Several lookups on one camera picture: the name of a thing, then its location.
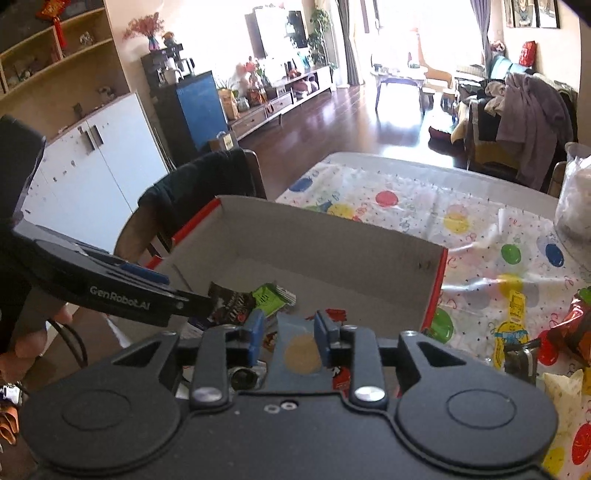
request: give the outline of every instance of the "cushion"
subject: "cushion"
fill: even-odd
[[[513,63],[503,55],[497,55],[491,62],[491,80],[505,80],[507,73],[533,73],[528,67]]]
[[[519,65],[524,67],[534,66],[536,49],[535,41],[525,42],[519,56]]]

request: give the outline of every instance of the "black cable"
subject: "black cable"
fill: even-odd
[[[68,330],[68,332],[70,332],[72,334],[72,336],[76,339],[76,342],[78,342],[78,345],[80,346],[80,352],[82,353],[82,362],[84,363],[85,367],[88,367],[88,353],[86,352],[86,345],[84,344],[82,337],[71,326],[69,326],[69,325],[62,325],[62,326],[66,330]]]
[[[27,397],[30,397],[31,396],[31,394],[29,393],[29,391],[25,387],[22,386],[22,383],[16,382],[14,385],[16,387],[18,387],[21,390],[21,392],[23,392]]]
[[[76,359],[76,362],[78,363],[78,366],[80,368],[86,367],[88,365],[88,357],[86,356],[86,347],[83,346],[84,343],[82,342],[82,339],[80,338],[80,336],[77,333],[72,334],[80,346],[82,356],[80,356],[80,354],[76,350],[76,347],[74,347],[74,345],[72,344],[72,340],[70,340],[70,338],[64,332],[64,327],[66,325],[62,325],[61,323],[57,323],[55,320],[51,320],[51,319],[48,319],[47,321],[49,322],[49,324],[53,328],[56,329],[57,333],[61,336],[62,340],[64,340],[67,347],[70,349],[70,352],[72,352],[72,355],[74,355],[74,358]]]

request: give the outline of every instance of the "coffee table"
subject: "coffee table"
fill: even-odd
[[[376,85],[378,87],[378,95],[375,99],[375,109],[378,109],[379,94],[382,90],[382,85],[387,83],[399,83],[402,85],[413,85],[418,88],[418,103],[421,107],[421,113],[425,113],[425,107],[423,104],[423,84],[427,78],[427,67],[419,67],[417,69],[402,68],[402,69],[388,69],[388,72],[376,72],[371,71],[371,74],[375,78]]]

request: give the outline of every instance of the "drawer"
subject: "drawer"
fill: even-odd
[[[287,108],[291,105],[291,94],[288,93],[287,95],[281,96],[269,102],[267,108],[267,115],[275,115],[277,112],[280,112],[284,108]]]
[[[265,121],[267,121],[267,115],[265,113],[265,109],[261,108],[256,112],[247,114],[247,116],[232,124],[231,128],[236,136],[240,138],[246,132],[249,132]]]
[[[285,95],[285,85],[280,87],[265,87],[265,91],[267,93],[267,98],[273,100],[281,95]]]

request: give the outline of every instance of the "television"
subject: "television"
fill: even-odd
[[[292,55],[294,48],[307,47],[301,11],[279,7],[257,7],[246,15],[255,57]]]

